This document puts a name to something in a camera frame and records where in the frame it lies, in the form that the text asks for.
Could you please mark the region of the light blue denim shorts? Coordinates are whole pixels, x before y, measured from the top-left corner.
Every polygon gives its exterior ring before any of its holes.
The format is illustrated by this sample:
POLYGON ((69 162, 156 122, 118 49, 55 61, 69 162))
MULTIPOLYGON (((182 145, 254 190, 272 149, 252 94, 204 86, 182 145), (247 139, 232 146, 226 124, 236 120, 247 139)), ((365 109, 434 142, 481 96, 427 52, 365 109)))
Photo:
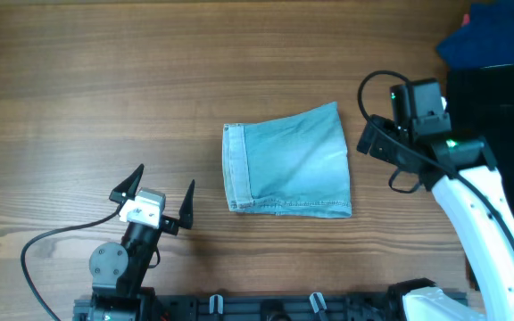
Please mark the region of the light blue denim shorts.
POLYGON ((232 212, 349 218, 348 148, 337 103, 223 128, 222 174, 232 212))

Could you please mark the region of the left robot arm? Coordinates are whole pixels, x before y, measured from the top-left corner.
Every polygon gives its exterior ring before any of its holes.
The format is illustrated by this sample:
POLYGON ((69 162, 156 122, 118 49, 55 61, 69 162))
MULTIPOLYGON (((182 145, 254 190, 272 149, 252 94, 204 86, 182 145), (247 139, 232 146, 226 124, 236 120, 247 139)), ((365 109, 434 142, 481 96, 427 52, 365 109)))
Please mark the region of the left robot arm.
POLYGON ((92 295, 87 311, 80 311, 77 320, 150 320, 155 290, 142 283, 154 267, 151 260, 161 260, 161 235, 193 227, 195 181, 187 188, 178 217, 172 218, 163 214, 164 193, 139 186, 144 169, 139 165, 110 193, 109 200, 118 204, 117 215, 128 226, 119 243, 104 243, 92 253, 92 295))

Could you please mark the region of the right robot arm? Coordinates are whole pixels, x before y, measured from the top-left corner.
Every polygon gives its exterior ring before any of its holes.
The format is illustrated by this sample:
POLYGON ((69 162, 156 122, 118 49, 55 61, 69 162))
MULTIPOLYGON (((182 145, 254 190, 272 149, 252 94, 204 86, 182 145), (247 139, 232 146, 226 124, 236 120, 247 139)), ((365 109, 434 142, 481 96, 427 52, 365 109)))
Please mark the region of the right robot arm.
POLYGON ((434 282, 389 287, 386 315, 397 320, 514 320, 514 217, 493 152, 482 136, 452 132, 436 79, 401 76, 394 116, 360 112, 367 125, 358 152, 418 177, 447 215, 481 292, 485 312, 450 298, 434 282))

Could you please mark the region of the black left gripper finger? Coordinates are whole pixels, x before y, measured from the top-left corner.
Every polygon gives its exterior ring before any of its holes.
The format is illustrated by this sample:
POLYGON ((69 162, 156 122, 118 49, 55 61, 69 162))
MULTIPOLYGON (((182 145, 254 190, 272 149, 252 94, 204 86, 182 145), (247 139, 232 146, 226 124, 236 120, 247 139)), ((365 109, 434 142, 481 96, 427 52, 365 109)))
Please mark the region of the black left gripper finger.
POLYGON ((195 181, 192 180, 185 195, 185 198, 179 209, 179 226, 185 229, 191 229, 194 224, 194 192, 195 181))
POLYGON ((124 204, 127 200, 133 200, 136 197, 144 169, 145 165, 140 164, 131 175, 115 186, 109 195, 109 200, 118 204, 124 204))

